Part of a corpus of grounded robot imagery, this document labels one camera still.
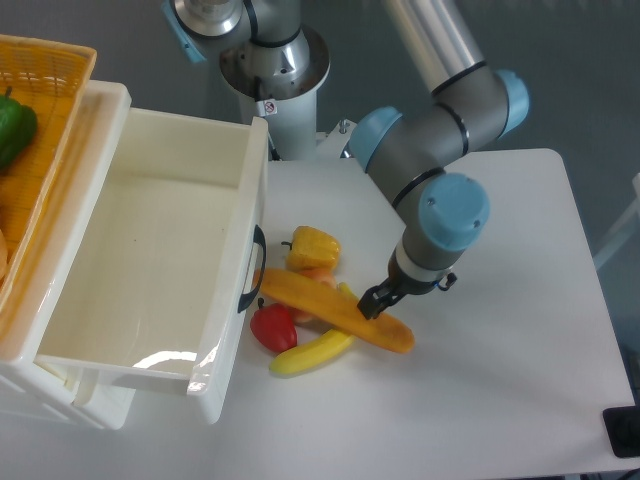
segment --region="toy vegetable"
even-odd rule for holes
[[[31,107],[11,98],[11,87],[0,97],[0,170],[8,167],[31,143],[38,119]]]
[[[0,280],[2,280],[2,278],[7,273],[7,267],[8,267],[7,257],[8,257],[7,241],[5,240],[4,235],[0,230]]]
[[[259,276],[260,272],[256,272],[254,284]],[[356,299],[295,272],[265,269],[260,291],[276,302],[308,312],[392,352],[407,353],[415,344],[413,332],[400,320],[384,312],[378,318],[367,320],[358,310]]]
[[[333,270],[340,258],[340,244],[328,233],[317,228],[301,226],[293,232],[291,242],[282,242],[291,249],[287,255],[287,268],[304,270],[328,268]]]
[[[333,276],[333,273],[328,268],[312,268],[310,270],[300,270],[298,273],[310,278],[311,280],[315,280],[316,282],[324,283],[331,288],[337,288],[338,286],[336,277]],[[291,312],[293,323],[301,324],[313,320],[313,315],[303,312],[302,310],[298,310],[297,308],[291,308],[289,311]]]
[[[249,323],[251,332],[266,348],[281,353],[298,343],[298,334],[287,307],[274,303],[264,306],[264,300],[258,299],[258,310]]]

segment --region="blue joint cap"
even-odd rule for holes
[[[482,186],[460,173],[439,175],[422,192],[420,226],[439,248],[449,252],[473,245],[489,219],[489,197]]]
[[[171,5],[169,4],[170,1],[171,0],[164,0],[160,8],[167,19],[171,30],[173,30],[173,33],[178,39],[178,42],[182,45],[182,50],[191,63],[205,62],[207,59],[202,55],[202,53],[200,53],[200,50],[197,49],[193,40],[191,40],[191,37],[189,37],[189,35],[187,35],[187,33],[182,29],[182,25],[178,22],[176,14],[173,12],[173,8],[171,8]]]
[[[509,112],[507,124],[500,136],[520,125],[529,113],[529,92],[524,82],[510,70],[497,70],[496,75],[507,89]]]
[[[349,149],[366,172],[376,148],[402,114],[393,107],[374,110],[364,117],[351,133]]]

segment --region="white table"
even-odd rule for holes
[[[633,403],[562,160],[548,150],[456,162],[487,189],[481,240],[447,293],[391,309],[409,355],[356,342],[325,368],[272,377],[247,329],[222,412],[138,393],[125,427],[2,417],[3,479],[478,479],[625,470],[601,412]],[[343,244],[357,293],[385,278],[403,226],[355,161],[270,165],[269,264],[300,224]],[[313,336],[302,332],[301,341]]]

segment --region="yellow banana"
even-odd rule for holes
[[[344,295],[357,298],[346,283],[338,290]],[[269,365],[278,375],[294,375],[316,367],[342,353],[355,340],[355,336],[331,329],[320,337],[279,354]]]

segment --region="drawer handle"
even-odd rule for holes
[[[240,301],[238,301],[238,313],[249,308],[249,305],[251,305],[253,300],[258,295],[260,285],[262,285],[262,277],[264,277],[264,268],[267,265],[267,241],[264,238],[264,232],[258,225],[256,225],[256,228],[253,230],[253,243],[256,243],[257,245],[262,247],[262,265],[260,266],[260,278],[258,278],[258,283],[253,288],[253,290],[240,295]]]

